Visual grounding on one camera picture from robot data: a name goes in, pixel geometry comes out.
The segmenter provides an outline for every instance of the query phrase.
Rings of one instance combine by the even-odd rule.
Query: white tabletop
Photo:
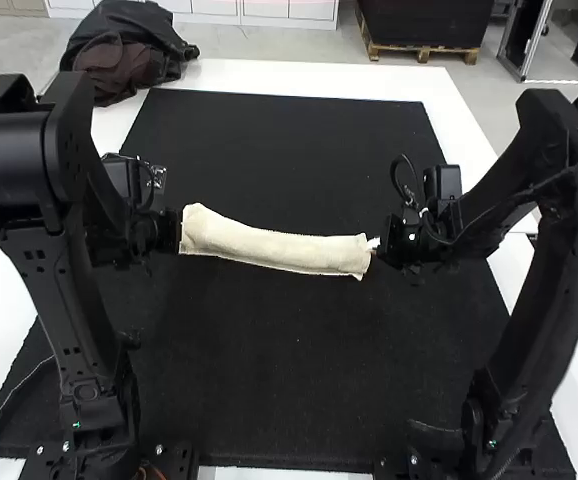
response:
[[[191,64],[179,82],[166,88],[259,93],[289,96],[333,97],[392,101],[421,101],[448,163],[459,164],[463,187],[469,190],[495,162],[496,155],[444,68],[378,65],[336,65],[202,60]],[[92,135],[99,153],[120,149],[146,97],[140,92],[106,109],[96,109]],[[535,232],[528,217],[516,232]],[[489,259],[500,293],[511,311],[533,256],[526,236],[507,236]],[[22,281],[0,252],[0,386],[26,332],[34,309]],[[578,349],[563,384],[554,397],[552,412],[569,455],[578,471]],[[0,460],[0,479],[17,478],[22,462]],[[201,478],[334,480],[369,478],[366,475],[202,468]]]

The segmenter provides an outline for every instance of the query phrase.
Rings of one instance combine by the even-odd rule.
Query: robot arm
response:
[[[143,185],[154,188],[154,178],[144,163],[101,162],[92,110],[84,74],[60,73],[39,100],[24,76],[0,76],[0,248],[22,276],[53,350],[70,451],[89,456],[89,471],[100,478],[126,479],[140,461],[137,385],[92,261],[126,266],[151,250],[177,253],[180,214],[146,208],[151,195]]]
[[[531,470],[541,426],[578,341],[578,101],[573,106],[557,91],[529,90],[517,106],[516,138],[465,195],[459,167],[442,165],[425,172],[421,202],[414,184],[398,182],[403,162],[396,162],[392,179],[404,192],[402,213],[387,219],[377,251],[396,268],[486,258],[515,223],[540,208],[531,268],[463,405],[458,462],[466,478],[496,479],[510,465]],[[430,470],[419,471],[424,462],[416,463],[416,474],[431,478]]]

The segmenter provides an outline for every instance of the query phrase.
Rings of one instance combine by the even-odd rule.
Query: cream fabric roll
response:
[[[352,275],[358,280],[371,262],[364,233],[318,237],[249,227],[200,203],[182,212],[180,253],[209,255],[309,275]]]

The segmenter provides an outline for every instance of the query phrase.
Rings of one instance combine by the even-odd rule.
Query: metal stand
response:
[[[520,65],[517,65],[514,61],[509,58],[509,45],[510,41],[517,35],[516,31],[519,27],[520,16],[522,10],[528,5],[528,0],[518,0],[514,2],[511,6],[509,12],[509,20],[505,27],[504,34],[502,36],[502,41],[500,42],[500,47],[498,49],[497,58],[500,63],[511,73],[511,75],[520,83],[532,83],[532,84],[550,84],[550,85],[578,85],[578,80],[557,80],[557,79],[530,79],[529,69],[533,63],[534,57],[536,56],[536,51],[538,49],[538,43],[542,39],[543,32],[548,28],[547,22],[551,16],[551,9],[553,5],[553,0],[544,0],[542,7],[538,13],[538,17],[533,29],[531,37],[527,40],[524,47],[524,58]]]

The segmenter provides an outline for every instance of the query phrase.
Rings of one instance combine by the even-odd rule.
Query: gray floor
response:
[[[332,32],[202,24],[177,24],[176,30],[197,44],[204,58],[369,64],[352,4],[342,1],[339,27]],[[77,24],[77,20],[0,17],[0,73],[22,72],[42,87],[56,71]],[[432,54],[429,63],[447,68],[498,153],[516,133],[514,102],[528,88],[516,83],[496,60],[502,31],[501,25],[489,27],[476,66],[468,67],[457,55],[448,54]],[[541,43],[537,71],[532,73],[560,78],[572,73],[571,66],[562,63],[567,47],[557,44],[560,37],[564,35],[552,32]],[[410,54],[384,56],[379,64],[417,65]],[[578,95],[578,86],[559,88],[570,99]]]

